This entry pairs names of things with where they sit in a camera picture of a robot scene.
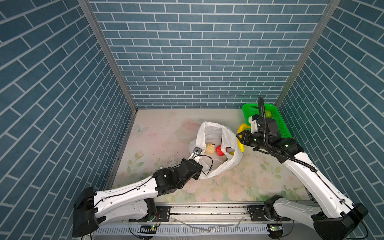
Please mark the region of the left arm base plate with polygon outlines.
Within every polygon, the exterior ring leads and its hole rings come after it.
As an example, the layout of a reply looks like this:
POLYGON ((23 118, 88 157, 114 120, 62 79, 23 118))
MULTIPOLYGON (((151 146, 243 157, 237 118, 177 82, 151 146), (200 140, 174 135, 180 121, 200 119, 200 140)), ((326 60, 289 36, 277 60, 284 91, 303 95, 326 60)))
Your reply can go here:
POLYGON ((156 206, 155 213, 147 214, 145 222, 169 222, 171 216, 171 206, 156 206))

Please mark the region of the green pear fruit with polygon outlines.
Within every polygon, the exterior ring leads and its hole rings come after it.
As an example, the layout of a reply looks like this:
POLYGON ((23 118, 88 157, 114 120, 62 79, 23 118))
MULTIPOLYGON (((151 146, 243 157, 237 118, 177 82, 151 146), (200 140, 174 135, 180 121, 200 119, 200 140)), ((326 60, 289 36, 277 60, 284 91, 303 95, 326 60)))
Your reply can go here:
POLYGON ((272 112, 270 110, 265 110, 265 117, 272 118, 272 112))

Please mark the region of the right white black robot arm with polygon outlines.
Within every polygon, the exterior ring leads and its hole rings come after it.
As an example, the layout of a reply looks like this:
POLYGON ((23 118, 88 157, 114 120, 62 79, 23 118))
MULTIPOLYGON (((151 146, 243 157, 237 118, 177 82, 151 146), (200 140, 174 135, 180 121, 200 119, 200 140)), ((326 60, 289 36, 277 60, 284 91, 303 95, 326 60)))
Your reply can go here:
POLYGON ((238 146, 243 151, 251 147, 255 152, 275 157, 288 168, 315 198, 318 207, 289 201, 274 195, 265 201, 264 215, 270 221, 289 218, 316 231, 323 240, 345 240, 363 223, 368 209, 353 203, 315 167, 302 146, 293 138, 282 138, 278 124, 271 118, 255 115, 250 126, 238 128, 238 146))

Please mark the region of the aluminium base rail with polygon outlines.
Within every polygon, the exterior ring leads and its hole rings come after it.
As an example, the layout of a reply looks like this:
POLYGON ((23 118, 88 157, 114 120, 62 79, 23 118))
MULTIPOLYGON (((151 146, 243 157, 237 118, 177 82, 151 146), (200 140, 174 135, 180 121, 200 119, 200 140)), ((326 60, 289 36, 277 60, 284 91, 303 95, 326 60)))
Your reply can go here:
POLYGON ((214 206, 212 204, 191 207, 171 206, 170 221, 167 223, 117 219, 102 224, 100 227, 106 224, 122 223, 123 225, 118 227, 116 232, 121 233, 123 230, 127 230, 143 240, 150 240, 153 237, 203 234, 245 235, 256 233, 267 235, 272 239, 278 239, 285 235, 281 222, 252 222, 246 207, 245 205, 214 206))

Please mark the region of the white plastic bag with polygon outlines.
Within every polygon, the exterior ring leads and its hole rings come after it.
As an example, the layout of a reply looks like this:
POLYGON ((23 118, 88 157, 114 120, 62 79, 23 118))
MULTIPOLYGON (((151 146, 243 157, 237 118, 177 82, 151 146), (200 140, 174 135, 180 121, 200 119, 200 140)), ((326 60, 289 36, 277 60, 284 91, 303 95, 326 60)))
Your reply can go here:
POLYGON ((236 134, 228 127, 203 122, 189 144, 193 160, 203 166, 200 179, 218 176, 235 167, 243 158, 236 134))

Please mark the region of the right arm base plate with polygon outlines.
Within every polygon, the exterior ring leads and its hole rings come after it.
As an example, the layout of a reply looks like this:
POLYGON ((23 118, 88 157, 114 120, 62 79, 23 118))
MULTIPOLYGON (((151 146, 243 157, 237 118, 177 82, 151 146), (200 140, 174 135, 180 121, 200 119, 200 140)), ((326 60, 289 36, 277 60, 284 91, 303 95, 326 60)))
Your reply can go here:
POLYGON ((263 205, 248 205, 246 207, 252 222, 290 222, 291 219, 286 217, 267 217, 263 205))

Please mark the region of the yellow lemon fruit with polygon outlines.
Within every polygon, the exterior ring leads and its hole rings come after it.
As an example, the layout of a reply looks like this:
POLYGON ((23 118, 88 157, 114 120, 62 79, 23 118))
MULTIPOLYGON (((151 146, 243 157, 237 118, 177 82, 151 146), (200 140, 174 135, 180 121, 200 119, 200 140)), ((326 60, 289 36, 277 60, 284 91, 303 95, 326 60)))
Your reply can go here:
POLYGON ((236 137, 238 141, 238 147, 242 153, 245 151, 245 147, 249 146, 250 136, 251 136, 250 127, 247 124, 240 125, 238 128, 236 137))

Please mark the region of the beige potato-like fruit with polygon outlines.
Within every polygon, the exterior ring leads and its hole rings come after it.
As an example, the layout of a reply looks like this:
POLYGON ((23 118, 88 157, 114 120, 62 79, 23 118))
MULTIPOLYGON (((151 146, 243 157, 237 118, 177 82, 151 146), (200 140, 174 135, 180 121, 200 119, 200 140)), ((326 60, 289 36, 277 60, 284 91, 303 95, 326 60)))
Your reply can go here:
POLYGON ((206 155, 213 155, 213 154, 216 154, 216 148, 217 148, 217 145, 216 145, 216 144, 208 143, 208 144, 206 145, 205 154, 206 154, 206 155))

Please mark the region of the left corner aluminium post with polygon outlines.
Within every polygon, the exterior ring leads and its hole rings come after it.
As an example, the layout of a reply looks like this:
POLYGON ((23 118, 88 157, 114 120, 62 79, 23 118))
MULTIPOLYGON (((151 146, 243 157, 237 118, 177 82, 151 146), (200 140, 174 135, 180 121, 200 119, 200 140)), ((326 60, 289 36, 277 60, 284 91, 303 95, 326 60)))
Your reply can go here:
POLYGON ((105 57, 106 57, 106 60, 108 62, 108 64, 110 65, 111 67, 111 70, 114 74, 114 76, 116 77, 116 80, 129 104, 129 106, 131 107, 134 115, 137 113, 138 109, 133 101, 133 98, 132 96, 130 95, 129 93, 129 90, 128 90, 128 87, 127 87, 127 84, 121 74, 121 71, 116 63, 116 60, 112 54, 112 51, 108 45, 108 42, 103 34, 103 31, 97 21, 97 18, 96 18, 96 15, 91 7, 91 4, 89 1, 86 1, 86 0, 78 0, 78 3, 95 35, 95 38, 97 39, 105 57))

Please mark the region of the right corner aluminium post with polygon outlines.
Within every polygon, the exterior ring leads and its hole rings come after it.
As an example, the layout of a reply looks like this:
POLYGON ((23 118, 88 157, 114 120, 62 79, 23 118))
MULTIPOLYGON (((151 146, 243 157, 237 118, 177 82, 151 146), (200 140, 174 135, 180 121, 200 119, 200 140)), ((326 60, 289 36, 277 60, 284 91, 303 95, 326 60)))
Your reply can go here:
POLYGON ((320 36, 322 35, 324 29, 326 28, 328 22, 330 21, 331 17, 333 16, 334 12, 336 11, 340 2, 341 2, 341 0, 330 0, 329 3, 327 4, 327 6, 325 7, 324 12, 323 12, 319 22, 317 23, 316 27, 314 28, 314 31, 312 32, 308 42, 306 43, 303 52, 300 54, 296 65, 293 67, 292 72, 287 79, 287 82, 283 86, 281 93, 279 94, 277 100, 274 103, 274 105, 277 108, 279 108, 283 104, 285 97, 288 95, 289 90, 291 89, 291 87, 295 83, 296 78, 298 77, 300 71, 302 70, 308 57, 310 56, 311 52, 313 51, 316 43, 320 39, 320 36))

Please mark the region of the corner aluminium post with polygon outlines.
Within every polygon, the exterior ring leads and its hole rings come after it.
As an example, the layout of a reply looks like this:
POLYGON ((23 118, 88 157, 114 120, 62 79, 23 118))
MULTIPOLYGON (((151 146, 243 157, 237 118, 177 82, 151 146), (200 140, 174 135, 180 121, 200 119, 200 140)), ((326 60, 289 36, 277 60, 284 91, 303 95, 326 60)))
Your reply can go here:
POLYGON ((137 113, 138 109, 133 101, 133 98, 132 96, 130 95, 129 93, 129 90, 128 90, 128 87, 127 87, 127 84, 121 74, 121 71, 116 63, 116 60, 112 54, 112 51, 108 45, 108 42, 103 34, 103 31, 97 21, 97 18, 96 18, 96 15, 91 7, 91 4, 89 1, 86 1, 86 0, 78 0, 78 3, 95 35, 95 38, 97 39, 105 57, 106 57, 106 60, 108 62, 108 64, 110 65, 111 67, 111 70, 114 74, 114 76, 116 77, 116 80, 129 104, 129 106, 131 107, 134 115, 137 113))
POLYGON ((291 87, 295 83, 296 78, 298 77, 300 71, 302 70, 308 57, 310 56, 311 52, 313 51, 316 43, 320 39, 320 36, 322 35, 324 29, 326 28, 328 22, 330 21, 331 17, 333 16, 334 12, 336 11, 340 2, 341 2, 341 0, 330 0, 329 3, 327 4, 327 6, 325 7, 324 12, 323 12, 319 22, 317 23, 316 27, 314 28, 314 31, 312 32, 308 42, 306 43, 303 52, 300 54, 296 65, 293 67, 292 72, 287 79, 287 82, 283 86, 281 93, 279 94, 277 100, 274 103, 274 105, 277 108, 279 108, 283 104, 285 97, 288 95, 289 90, 291 89, 291 87))

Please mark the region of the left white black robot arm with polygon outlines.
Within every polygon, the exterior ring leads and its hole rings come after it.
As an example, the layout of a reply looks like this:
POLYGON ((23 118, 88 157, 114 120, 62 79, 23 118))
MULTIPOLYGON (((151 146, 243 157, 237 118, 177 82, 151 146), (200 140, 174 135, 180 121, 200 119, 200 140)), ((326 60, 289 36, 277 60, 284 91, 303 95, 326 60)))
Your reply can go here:
POLYGON ((182 189, 191 179, 198 180, 202 170, 198 161, 182 159, 179 165, 159 169, 131 185, 107 191, 82 190, 74 203, 72 236, 86 236, 117 219, 149 221, 157 214, 156 197, 182 189))

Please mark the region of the red strawberry fruit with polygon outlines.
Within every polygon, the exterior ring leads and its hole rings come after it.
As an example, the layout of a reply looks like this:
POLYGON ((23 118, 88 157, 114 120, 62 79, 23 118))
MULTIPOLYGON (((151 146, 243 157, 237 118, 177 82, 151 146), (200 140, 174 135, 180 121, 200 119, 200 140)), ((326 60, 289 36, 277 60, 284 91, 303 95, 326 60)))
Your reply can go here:
POLYGON ((216 154, 217 154, 218 156, 224 156, 226 150, 227 150, 227 149, 224 148, 224 151, 223 151, 223 150, 222 150, 222 146, 219 145, 219 146, 217 146, 217 148, 216 148, 216 154))

